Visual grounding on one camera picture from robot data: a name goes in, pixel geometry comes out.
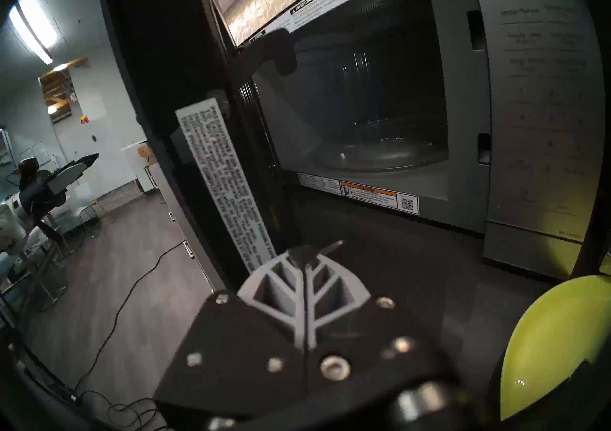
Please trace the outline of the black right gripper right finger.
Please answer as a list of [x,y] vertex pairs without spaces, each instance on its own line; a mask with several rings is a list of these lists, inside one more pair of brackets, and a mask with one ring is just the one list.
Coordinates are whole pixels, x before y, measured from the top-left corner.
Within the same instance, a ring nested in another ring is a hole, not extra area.
[[374,296],[325,249],[304,246],[304,397],[374,404],[404,391],[459,388],[425,325],[390,294]]

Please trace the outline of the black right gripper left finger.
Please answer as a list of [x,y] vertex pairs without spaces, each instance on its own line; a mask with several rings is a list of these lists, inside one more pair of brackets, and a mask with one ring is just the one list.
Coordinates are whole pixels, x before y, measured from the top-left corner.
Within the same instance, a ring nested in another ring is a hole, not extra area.
[[153,395],[163,418],[257,418],[307,395],[302,270],[286,251],[209,296]]

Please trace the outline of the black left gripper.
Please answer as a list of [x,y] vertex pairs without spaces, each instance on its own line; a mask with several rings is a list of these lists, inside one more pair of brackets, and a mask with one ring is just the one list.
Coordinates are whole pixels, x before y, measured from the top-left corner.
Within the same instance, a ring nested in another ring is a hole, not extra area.
[[21,206],[26,215],[40,220],[52,209],[62,206],[67,200],[67,187],[79,179],[99,158],[90,154],[56,170],[47,178],[47,183],[33,182],[21,191]]

